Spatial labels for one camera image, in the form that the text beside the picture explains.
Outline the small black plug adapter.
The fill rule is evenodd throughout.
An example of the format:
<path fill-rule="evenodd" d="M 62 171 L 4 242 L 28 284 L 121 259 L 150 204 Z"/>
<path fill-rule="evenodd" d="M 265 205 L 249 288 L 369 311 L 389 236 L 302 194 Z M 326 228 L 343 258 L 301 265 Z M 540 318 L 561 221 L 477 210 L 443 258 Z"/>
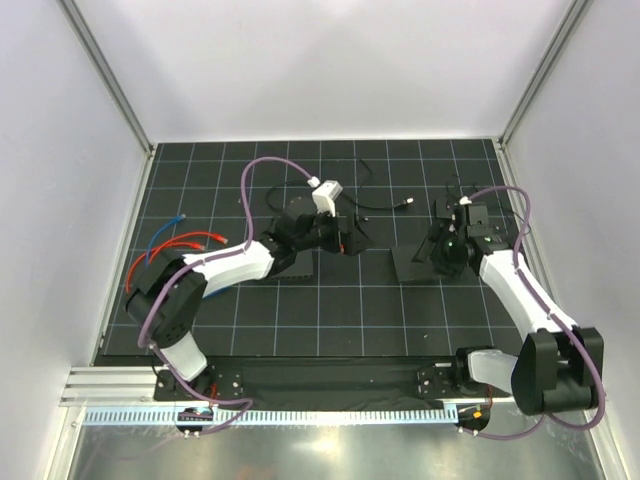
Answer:
<path fill-rule="evenodd" d="M 435 220 L 451 222 L 455 215 L 455 204 L 447 197 L 437 197 L 433 201 L 432 216 Z"/>

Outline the black network switch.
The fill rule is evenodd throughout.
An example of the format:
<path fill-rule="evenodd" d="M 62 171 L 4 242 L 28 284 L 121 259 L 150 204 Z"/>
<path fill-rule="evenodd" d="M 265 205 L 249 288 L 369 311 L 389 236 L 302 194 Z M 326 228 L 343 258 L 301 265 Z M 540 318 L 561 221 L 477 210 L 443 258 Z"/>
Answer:
<path fill-rule="evenodd" d="M 429 261 L 422 262 L 414 259 L 418 250 L 418 244 L 396 246 L 390 249 L 396 278 L 400 284 L 430 283 L 444 278 Z"/>
<path fill-rule="evenodd" d="M 273 276 L 274 280 L 304 280 L 314 275 L 314 251 L 307 250 L 297 254 L 294 263 Z"/>

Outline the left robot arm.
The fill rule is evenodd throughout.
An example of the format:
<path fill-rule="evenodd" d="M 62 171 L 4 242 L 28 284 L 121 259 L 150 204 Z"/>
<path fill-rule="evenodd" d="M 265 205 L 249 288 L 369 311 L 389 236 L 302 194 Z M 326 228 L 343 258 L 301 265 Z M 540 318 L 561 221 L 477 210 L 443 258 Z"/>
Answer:
<path fill-rule="evenodd" d="M 373 245 L 355 213 L 283 212 L 258 238 L 196 255 L 161 251 L 130 288 L 126 314 L 140 327 L 139 346 L 152 347 L 190 400 L 208 395 L 209 363 L 192 334 L 202 300 L 246 281 L 279 275 L 299 253 L 320 249 L 356 256 Z"/>

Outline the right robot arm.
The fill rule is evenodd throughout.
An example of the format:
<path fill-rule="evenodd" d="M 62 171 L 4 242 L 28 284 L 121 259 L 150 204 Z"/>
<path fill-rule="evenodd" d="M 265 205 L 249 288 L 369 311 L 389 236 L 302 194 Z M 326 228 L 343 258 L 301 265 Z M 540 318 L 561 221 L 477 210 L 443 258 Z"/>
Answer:
<path fill-rule="evenodd" d="M 452 388 L 473 396 L 485 385 L 512 395 L 526 415 L 604 412 L 604 339 L 581 328 L 536 280 L 517 241 L 491 224 L 485 203 L 439 197 L 434 219 L 413 260 L 434 279 L 472 271 L 498 298 L 522 345 L 516 355 L 495 347 L 461 347 L 450 372 Z"/>

